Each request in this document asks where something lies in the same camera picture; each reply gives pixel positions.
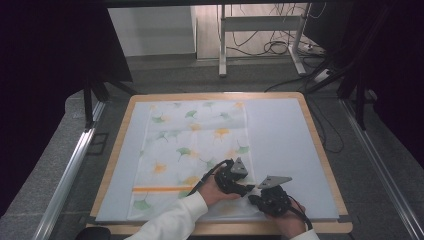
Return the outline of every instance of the gray carpet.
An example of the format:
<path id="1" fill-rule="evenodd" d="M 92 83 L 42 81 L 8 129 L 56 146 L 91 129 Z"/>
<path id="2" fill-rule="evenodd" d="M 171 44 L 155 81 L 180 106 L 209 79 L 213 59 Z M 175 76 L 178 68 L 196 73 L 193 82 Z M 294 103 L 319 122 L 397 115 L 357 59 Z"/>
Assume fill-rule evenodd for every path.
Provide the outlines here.
<path id="1" fill-rule="evenodd" d="M 183 92 L 262 92 L 269 86 L 297 78 L 290 59 L 230 61 L 228 76 L 220 78 L 216 61 L 192 59 L 128 60 L 134 83 L 128 85 L 143 93 Z M 296 91 L 302 82 L 275 88 Z M 322 137 L 328 159 L 339 185 L 354 228 L 351 235 L 321 234 L 321 239 L 408 239 L 396 209 L 342 111 L 335 89 L 338 83 L 310 95 L 310 108 Z M 74 239 L 84 228 L 97 194 L 130 96 L 107 86 L 111 98 L 97 128 L 97 142 L 84 158 L 68 200 L 52 232 L 51 239 Z M 72 151 L 84 128 L 81 93 L 66 104 L 67 113 L 36 169 L 0 220 L 0 239 L 30 239 L 60 180 Z M 402 144 L 388 131 L 371 106 L 366 107 L 367 131 L 382 155 L 389 171 L 405 194 L 417 216 L 424 222 L 424 171 Z M 124 236 L 113 236 L 123 239 Z M 278 239 L 278 237 L 191 237 L 190 239 Z"/>

